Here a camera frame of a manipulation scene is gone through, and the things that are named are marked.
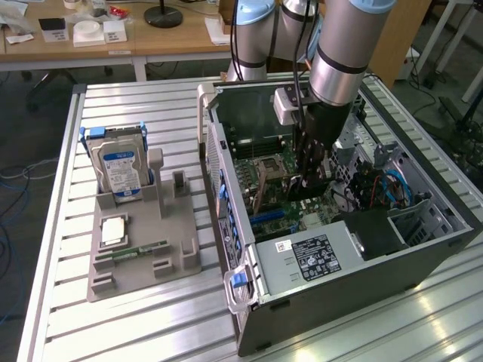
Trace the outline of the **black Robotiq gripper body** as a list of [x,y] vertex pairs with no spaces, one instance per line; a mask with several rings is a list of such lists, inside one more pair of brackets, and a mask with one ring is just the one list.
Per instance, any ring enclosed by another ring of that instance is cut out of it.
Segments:
[[352,104],[332,106],[320,102],[308,105],[303,129],[313,139],[324,147],[332,147],[342,133]]

